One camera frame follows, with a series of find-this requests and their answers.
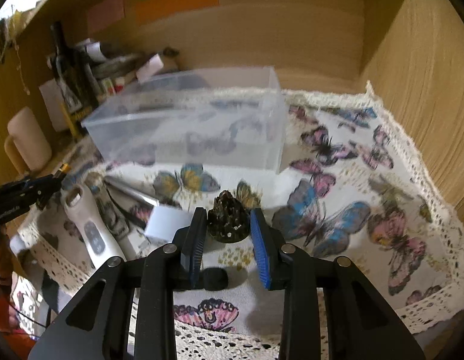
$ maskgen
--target lace trim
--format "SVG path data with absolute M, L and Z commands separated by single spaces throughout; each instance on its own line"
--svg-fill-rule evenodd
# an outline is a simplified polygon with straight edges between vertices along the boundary
M 250 98 L 251 95 L 261 96 L 267 92 L 269 91 L 242 88 L 217 90 L 212 94 L 209 91 L 193 91 L 190 93 L 193 95 L 193 99 L 187 99 L 187 101 L 202 102 L 217 99 L 217 97 L 227 98 L 230 96 L 234 99 L 241 96 Z M 370 82 L 367 82 L 365 94 L 351 95 L 290 90 L 284 90 L 283 94 L 286 96 L 287 103 L 293 104 L 313 105 L 315 107 L 372 107 L 378 117 L 384 120 L 383 128 L 390 137 L 389 145 L 392 145 L 401 156 L 412 180 L 430 207 L 433 219 L 430 231 L 435 231 L 440 235 L 452 274 L 452 282 L 448 286 L 432 296 L 411 306 L 398 309 L 396 312 L 409 331 L 415 334 L 427 330 L 437 322 L 451 318 L 458 311 L 464 309 L 464 226 L 458 219 L 455 209 L 445 202 L 433 184 L 414 141 L 407 136 L 392 114 L 384 109 L 382 100 L 374 94 Z M 168 101 L 173 100 L 172 96 L 168 98 Z M 148 97 L 147 101 L 163 103 L 164 97 Z M 86 273 L 70 264 L 47 243 L 38 233 L 36 221 L 32 221 L 30 226 L 23 226 L 20 235 L 41 264 L 48 267 L 48 274 L 66 288 L 70 295 L 74 295 L 82 283 L 89 278 Z M 322 321 L 321 329 L 325 329 L 321 336 L 322 358 L 327 359 L 326 327 Z M 176 341 L 179 359 L 272 359 L 278 356 L 279 337 L 255 338 L 242 334 L 211 332 L 180 322 L 176 322 Z

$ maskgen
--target ribbed blue pad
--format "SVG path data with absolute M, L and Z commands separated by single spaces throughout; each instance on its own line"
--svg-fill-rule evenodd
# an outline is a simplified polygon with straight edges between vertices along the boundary
M 255 216 L 255 212 L 253 211 L 250 214 L 250 235 L 252 236 L 255 261 L 257 262 L 260 281 L 268 290 L 272 281 L 270 277 L 270 266 L 268 263 L 268 256 L 265 249 L 264 240 L 262 239 L 262 233 L 260 232 L 259 223 L 257 221 L 257 217 Z

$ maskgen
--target mug handle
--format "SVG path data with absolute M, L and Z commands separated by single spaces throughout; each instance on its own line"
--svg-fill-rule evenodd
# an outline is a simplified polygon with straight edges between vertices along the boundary
M 5 153 L 7 153 L 8 158 L 12 162 L 19 175 L 30 172 L 27 164 L 15 146 L 15 142 L 13 141 L 13 137 L 11 135 L 5 138 L 3 148 L 5 149 Z

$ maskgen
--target clear plastic container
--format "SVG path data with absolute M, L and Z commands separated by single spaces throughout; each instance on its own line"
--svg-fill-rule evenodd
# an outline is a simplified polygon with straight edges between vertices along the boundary
M 82 125 L 108 161 L 277 171 L 286 114 L 272 67 L 228 67 L 135 83 L 108 99 Z

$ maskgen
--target dark glass bottle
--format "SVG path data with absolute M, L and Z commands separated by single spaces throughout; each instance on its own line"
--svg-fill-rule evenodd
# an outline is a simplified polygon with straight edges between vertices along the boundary
M 56 21 L 52 24 L 51 30 L 56 48 L 56 69 L 53 69 L 56 71 L 56 80 L 72 122 L 79 123 L 98 107 L 98 100 L 86 79 L 80 53 L 68 47 L 65 42 L 62 24 Z

